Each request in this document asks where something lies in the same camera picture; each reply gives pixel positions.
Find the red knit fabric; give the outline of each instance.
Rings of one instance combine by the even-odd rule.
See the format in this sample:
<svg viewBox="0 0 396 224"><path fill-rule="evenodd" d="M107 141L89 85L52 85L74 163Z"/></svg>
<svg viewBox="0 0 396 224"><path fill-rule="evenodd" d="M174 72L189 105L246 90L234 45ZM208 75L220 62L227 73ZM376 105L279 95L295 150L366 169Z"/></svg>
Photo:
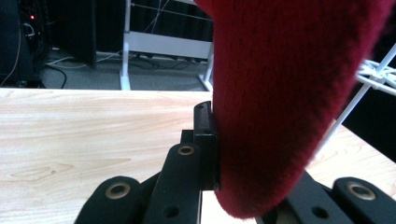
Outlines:
<svg viewBox="0 0 396 224"><path fill-rule="evenodd" d="M384 0L196 0L215 22L222 207L265 214L298 180L388 16Z"/></svg>

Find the metal frame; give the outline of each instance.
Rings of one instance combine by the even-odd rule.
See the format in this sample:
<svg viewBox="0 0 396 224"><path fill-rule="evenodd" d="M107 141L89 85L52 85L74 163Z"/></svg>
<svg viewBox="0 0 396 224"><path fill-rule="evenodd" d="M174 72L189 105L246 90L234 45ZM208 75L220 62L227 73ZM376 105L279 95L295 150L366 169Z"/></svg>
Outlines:
<svg viewBox="0 0 396 224"><path fill-rule="evenodd" d="M181 1L186 4L194 3L190 0ZM213 91L213 87L209 82L213 69L213 43L207 41L191 40L184 38L176 38L164 35L143 34L130 31L131 19L131 0L125 0L125 26L123 34L122 47L122 67L120 70L120 86L123 91L131 89L128 62L129 51L138 51L146 53L158 53L166 55L175 55L182 57L208 59L207 71L205 75L198 77L203 82L208 91Z"/></svg>
<svg viewBox="0 0 396 224"><path fill-rule="evenodd" d="M355 106L370 88L396 96L396 76L391 74L395 73L396 69L388 67L388 64L392 61L395 55L396 44L393 45L393 47L390 49L390 51L381 63L365 60L361 64L361 69L357 73L357 80L364 85L361 87L355 97L353 97L349 105L346 107L340 117L335 121L329 131L326 132L320 144L318 145L318 150L326 145L327 141L332 137L338 126L342 122L344 122L344 120L347 118L353 108L355 108Z"/></svg>

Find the wood grain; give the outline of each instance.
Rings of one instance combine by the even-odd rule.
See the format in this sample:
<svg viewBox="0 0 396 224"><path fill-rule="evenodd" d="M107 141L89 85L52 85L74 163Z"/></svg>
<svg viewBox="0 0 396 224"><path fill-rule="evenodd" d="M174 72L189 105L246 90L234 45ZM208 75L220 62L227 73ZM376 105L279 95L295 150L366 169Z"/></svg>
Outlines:
<svg viewBox="0 0 396 224"><path fill-rule="evenodd" d="M158 173L211 93L0 89L0 99L0 223L73 223L106 179ZM396 165L347 129L308 170L329 186L366 177L395 197ZM206 192L202 223L255 222L228 217Z"/></svg>

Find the black cable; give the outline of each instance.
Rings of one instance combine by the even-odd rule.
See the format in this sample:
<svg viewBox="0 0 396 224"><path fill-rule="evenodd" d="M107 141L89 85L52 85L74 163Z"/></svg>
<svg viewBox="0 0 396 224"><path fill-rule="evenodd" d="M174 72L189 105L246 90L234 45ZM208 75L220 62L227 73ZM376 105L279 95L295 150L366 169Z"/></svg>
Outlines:
<svg viewBox="0 0 396 224"><path fill-rule="evenodd" d="M61 69L54 68L54 67L49 66L49 65L47 65L47 64L46 64L46 67L48 67L48 68L50 68L50 69L53 69L53 70L55 70L55 71L58 71L58 72L60 72L60 73L62 73L62 74L64 75L64 83L63 83L62 86L61 86L61 89L63 89L63 88L64 88L64 85L66 84L66 81L67 81L67 75L66 75L66 73L65 73L64 71L62 71Z"/></svg>
<svg viewBox="0 0 396 224"><path fill-rule="evenodd" d="M151 71L151 69L146 68L146 67L141 66L141 65L136 64L136 63L129 63L129 65L134 66L134 67L138 67L138 68L140 68L140 69L142 69L142 70L149 70L149 71Z"/></svg>
<svg viewBox="0 0 396 224"><path fill-rule="evenodd" d="M148 59L142 59L142 58L140 58L140 57L134 57L133 59L135 59L136 61L148 63L148 64L151 65L150 68L144 68L145 70L154 71L154 70L159 69L159 67L160 67L160 65L159 65L158 63L155 63L155 62L153 62L153 61L151 61L151 60L148 60Z"/></svg>
<svg viewBox="0 0 396 224"><path fill-rule="evenodd" d="M183 63L187 63L187 64L186 64L185 66L183 66L183 67L178 67L179 65L181 65L181 64L183 64ZM182 69L187 68L187 67L190 66L191 64L192 64L192 62L188 62L187 60L184 60L184 61L179 62L179 63L176 63L175 65L170 66L170 67L161 65L160 68L161 68L161 69L176 69L176 70L182 70Z"/></svg>

